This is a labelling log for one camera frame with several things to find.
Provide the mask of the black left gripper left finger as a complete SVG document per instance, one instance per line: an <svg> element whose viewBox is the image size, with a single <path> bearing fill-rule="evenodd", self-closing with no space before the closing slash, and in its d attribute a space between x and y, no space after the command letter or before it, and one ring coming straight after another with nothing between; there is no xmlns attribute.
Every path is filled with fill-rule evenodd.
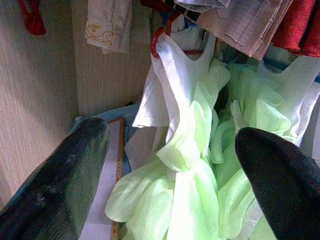
<svg viewBox="0 0 320 240"><path fill-rule="evenodd" d="M109 142L105 120L94 117L80 122L1 210L1 239L79 239L98 189Z"/></svg>

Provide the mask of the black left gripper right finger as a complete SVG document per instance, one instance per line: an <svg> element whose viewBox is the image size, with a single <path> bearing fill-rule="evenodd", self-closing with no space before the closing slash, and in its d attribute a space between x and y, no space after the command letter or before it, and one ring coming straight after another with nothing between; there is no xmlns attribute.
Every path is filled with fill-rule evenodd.
<svg viewBox="0 0 320 240"><path fill-rule="evenodd" d="M278 240L320 238L320 168L292 142L245 127L235 152Z"/></svg>

